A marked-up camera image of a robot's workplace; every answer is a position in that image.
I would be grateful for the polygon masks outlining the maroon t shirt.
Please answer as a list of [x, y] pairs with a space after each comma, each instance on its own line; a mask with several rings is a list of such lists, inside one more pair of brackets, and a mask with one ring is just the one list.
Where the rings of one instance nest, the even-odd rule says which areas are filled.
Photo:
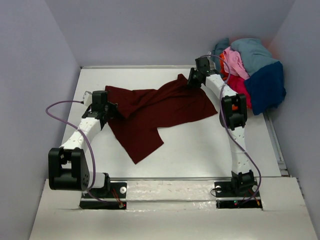
[[200, 121], [218, 113], [206, 93], [187, 82], [183, 74], [178, 74], [176, 80], [159, 89], [105, 87], [107, 100], [117, 105], [108, 125], [135, 164], [163, 145], [159, 128]]

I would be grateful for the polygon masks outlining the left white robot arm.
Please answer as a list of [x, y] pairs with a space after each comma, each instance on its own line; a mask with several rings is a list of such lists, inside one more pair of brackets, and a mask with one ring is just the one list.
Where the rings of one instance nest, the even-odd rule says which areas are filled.
[[114, 116], [117, 105], [108, 101], [105, 90], [86, 91], [80, 101], [86, 106], [79, 125], [66, 122], [74, 132], [66, 142], [48, 152], [48, 179], [52, 190], [86, 192], [100, 200], [110, 194], [107, 173], [97, 172], [92, 140]]

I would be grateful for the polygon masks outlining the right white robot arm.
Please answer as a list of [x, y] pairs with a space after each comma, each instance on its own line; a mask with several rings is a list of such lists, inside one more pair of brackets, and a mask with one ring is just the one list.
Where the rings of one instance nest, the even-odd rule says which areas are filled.
[[257, 181], [245, 144], [246, 96], [233, 90], [228, 85], [228, 78], [223, 80], [216, 70], [211, 69], [206, 55], [195, 59], [195, 65], [190, 69], [187, 84], [196, 88], [206, 86], [219, 98], [219, 120], [228, 135], [231, 151], [231, 179], [217, 181], [213, 195], [218, 198], [247, 198]]

